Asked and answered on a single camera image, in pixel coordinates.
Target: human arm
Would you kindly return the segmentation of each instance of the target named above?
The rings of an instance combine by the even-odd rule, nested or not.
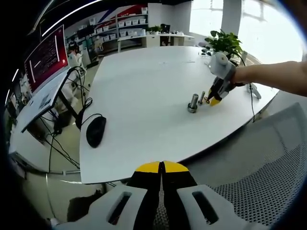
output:
[[[238,67],[233,82],[260,83],[307,97],[307,61]]]

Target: white cabinet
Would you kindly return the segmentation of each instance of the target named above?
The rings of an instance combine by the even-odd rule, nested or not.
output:
[[[184,46],[194,46],[195,45],[195,38],[194,37],[185,37],[183,45]]]
[[[147,36],[146,37],[146,47],[150,48],[150,47],[158,47],[160,46],[160,36]]]

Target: desk leg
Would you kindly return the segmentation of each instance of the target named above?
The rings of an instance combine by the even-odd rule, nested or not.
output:
[[[118,41],[118,52],[121,52],[121,41]]]
[[[76,111],[71,107],[71,105],[69,104],[69,102],[67,101],[66,97],[64,96],[64,94],[62,93],[62,91],[59,92],[59,98],[61,99],[61,101],[63,102],[63,104],[66,106],[67,110],[72,114],[72,116],[77,119],[78,114],[76,113]]]

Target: floor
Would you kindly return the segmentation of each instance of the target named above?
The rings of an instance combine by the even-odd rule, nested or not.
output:
[[[99,65],[87,70],[85,78],[85,86],[92,83]],[[270,104],[263,116],[272,115],[288,106],[299,102],[307,115],[307,99],[286,92],[279,92],[273,102]],[[81,100],[75,106],[78,112],[82,107]],[[79,130],[74,124],[74,119],[71,120],[71,125],[63,129],[62,134],[56,139],[61,143],[62,147],[69,153],[70,157],[79,162]],[[50,159],[51,171],[73,171],[77,170],[75,166],[70,164],[55,150],[51,152]],[[79,173],[68,175],[48,176],[48,184],[46,176],[27,174],[27,180],[24,181],[24,193],[37,209],[43,218],[56,217],[60,222],[66,222],[67,209],[69,200],[78,196],[90,196],[96,189],[101,189],[100,184],[84,185],[81,183]]]

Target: metal bolt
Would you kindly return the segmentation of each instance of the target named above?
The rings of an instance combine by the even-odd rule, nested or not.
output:
[[[206,94],[205,91],[203,91],[203,92],[201,93],[201,97],[200,97],[200,100],[198,101],[198,104],[202,105],[202,101],[203,101],[203,98],[204,98],[205,94]]]
[[[197,100],[198,100],[198,94],[193,94],[191,103],[188,104],[188,111],[190,113],[195,113],[197,110]]]

